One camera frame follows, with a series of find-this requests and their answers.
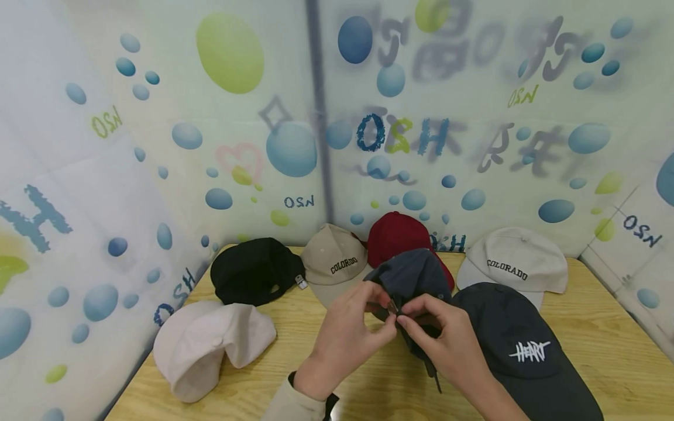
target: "backdrop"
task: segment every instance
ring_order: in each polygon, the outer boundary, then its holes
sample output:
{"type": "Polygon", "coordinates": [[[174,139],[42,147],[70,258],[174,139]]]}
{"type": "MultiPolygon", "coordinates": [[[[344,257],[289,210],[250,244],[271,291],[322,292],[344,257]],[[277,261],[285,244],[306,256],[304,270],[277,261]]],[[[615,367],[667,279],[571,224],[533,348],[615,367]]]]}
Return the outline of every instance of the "backdrop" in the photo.
{"type": "Polygon", "coordinates": [[[2,2],[0,418],[104,418],[222,245],[394,210],[541,232],[674,357],[673,12],[2,2]]]}

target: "red cap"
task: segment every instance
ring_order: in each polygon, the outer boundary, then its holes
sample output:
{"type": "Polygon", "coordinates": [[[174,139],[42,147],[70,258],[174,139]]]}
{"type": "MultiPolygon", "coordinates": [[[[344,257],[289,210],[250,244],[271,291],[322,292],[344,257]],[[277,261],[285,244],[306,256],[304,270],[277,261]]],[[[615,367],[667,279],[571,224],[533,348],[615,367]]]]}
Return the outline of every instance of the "red cap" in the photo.
{"type": "Polygon", "coordinates": [[[414,249],[429,249],[433,252],[441,263],[450,289],[453,290],[454,277],[435,254],[428,230],[411,216],[389,212],[372,225],[370,237],[367,239],[367,262],[376,268],[393,256],[414,249]]]}

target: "pink heart drawing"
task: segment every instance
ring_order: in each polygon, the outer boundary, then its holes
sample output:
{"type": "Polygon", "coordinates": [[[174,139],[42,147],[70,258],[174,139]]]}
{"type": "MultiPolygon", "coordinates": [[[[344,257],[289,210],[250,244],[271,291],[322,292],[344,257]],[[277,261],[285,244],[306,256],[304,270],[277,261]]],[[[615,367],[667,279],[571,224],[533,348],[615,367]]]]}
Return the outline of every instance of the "pink heart drawing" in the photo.
{"type": "Polygon", "coordinates": [[[215,151],[215,159],[220,164],[220,167],[227,171],[228,174],[238,165],[242,166],[248,174],[251,175],[254,183],[259,181],[262,175],[262,151],[252,143],[239,143],[235,147],[220,146],[215,151]],[[236,162],[228,160],[229,156],[233,156],[236,162]]]}

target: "table surface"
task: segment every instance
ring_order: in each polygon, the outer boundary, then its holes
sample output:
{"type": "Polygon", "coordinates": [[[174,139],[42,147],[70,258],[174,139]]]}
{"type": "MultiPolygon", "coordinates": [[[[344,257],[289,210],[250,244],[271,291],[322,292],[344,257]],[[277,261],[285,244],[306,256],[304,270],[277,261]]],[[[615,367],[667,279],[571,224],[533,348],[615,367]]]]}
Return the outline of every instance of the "table surface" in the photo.
{"type": "MultiPolygon", "coordinates": [[[[299,254],[302,247],[291,247],[299,254]]],[[[452,273],[465,255],[439,253],[452,273]]],[[[674,365],[592,273],[567,259],[565,294],[545,293],[541,314],[592,391],[606,420],[674,420],[674,365]]],[[[186,304],[218,300],[210,268],[186,304]]],[[[283,379],[310,353],[325,308],[311,289],[292,288],[258,307],[271,316],[278,336],[250,365],[235,369],[225,358],[220,382],[201,401],[181,403],[148,357],[108,415],[108,421],[257,420],[283,379]]],[[[365,316],[368,326],[381,325],[365,316]]],[[[398,337],[345,380],[332,411],[339,420],[481,420],[444,379],[440,395],[423,363],[398,337]]]]}

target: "white cap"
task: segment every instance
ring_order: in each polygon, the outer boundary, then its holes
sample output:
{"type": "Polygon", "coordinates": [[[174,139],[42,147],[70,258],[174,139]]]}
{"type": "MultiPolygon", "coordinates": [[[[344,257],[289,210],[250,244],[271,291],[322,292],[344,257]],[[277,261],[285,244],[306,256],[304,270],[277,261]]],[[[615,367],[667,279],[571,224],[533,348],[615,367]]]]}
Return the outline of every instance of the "white cap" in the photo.
{"type": "Polygon", "coordinates": [[[191,403],[218,384],[222,357],[232,365],[253,362],[276,338],[271,318],[249,304],[199,301],[168,318],[154,340],[154,362],[171,393],[191,403]]]}
{"type": "Polygon", "coordinates": [[[311,291],[326,308],[372,270],[361,241],[332,224],[323,225],[311,237],[300,257],[311,291]]]}
{"type": "Polygon", "coordinates": [[[559,247],[525,228],[501,228],[480,238],[466,252],[456,284],[479,282],[509,286],[541,309],[543,292],[566,291],[568,268],[559,247]]]}

